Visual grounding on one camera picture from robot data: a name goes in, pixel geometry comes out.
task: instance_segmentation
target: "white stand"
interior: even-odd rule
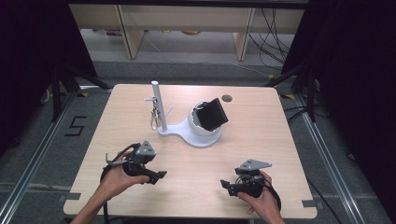
[[[157,100],[157,106],[160,110],[161,127],[158,127],[157,131],[161,136],[176,135],[184,139],[192,147],[211,147],[213,146],[221,136],[221,129],[217,128],[213,132],[204,130],[201,127],[194,126],[191,121],[191,115],[188,115],[179,124],[168,124],[165,120],[163,113],[163,100],[161,99],[160,87],[157,81],[151,82],[155,99]]]

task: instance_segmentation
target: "wooden table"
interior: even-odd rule
[[[230,197],[220,180],[234,182],[234,168],[247,159],[273,164],[264,171],[282,200],[284,218],[314,218],[312,201],[303,167],[296,151],[276,90],[255,87],[161,85],[167,123],[179,123],[200,102],[225,95],[221,101],[229,121],[221,126],[222,136],[212,147],[195,148],[177,136],[162,137],[150,127],[151,85],[117,85],[107,102],[87,154],[79,169],[72,193],[79,200],[67,200],[66,214],[75,215],[99,184],[105,156],[114,158],[132,143],[149,140],[157,151],[147,168],[167,171],[156,185],[136,185],[108,202],[108,213],[128,217],[213,217],[258,218],[247,214],[249,205]]]

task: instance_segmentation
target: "white pole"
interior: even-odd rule
[[[151,81],[151,85],[152,89],[154,90],[155,99],[157,100],[158,110],[160,111],[161,126],[165,132],[168,130],[168,127],[166,126],[165,113],[163,112],[163,99],[161,98],[160,85],[158,84],[158,81]]]

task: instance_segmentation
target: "forearm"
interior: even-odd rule
[[[96,191],[71,223],[91,223],[105,202],[106,200]]]

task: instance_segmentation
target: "hand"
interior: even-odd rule
[[[272,178],[264,171],[261,171],[267,183],[272,186]],[[276,200],[267,188],[262,188],[262,195],[253,198],[244,192],[238,192],[238,197],[250,204],[248,214],[256,212],[259,217],[267,223],[285,223],[277,208]]]
[[[130,154],[131,151],[125,152],[119,157],[118,161],[121,161],[124,157]],[[108,201],[114,196],[119,195],[126,189],[134,184],[144,184],[149,182],[149,177],[145,175],[139,176],[128,176],[122,169],[122,165],[113,167],[108,171],[106,176],[103,178],[95,194],[101,195],[101,198]]]

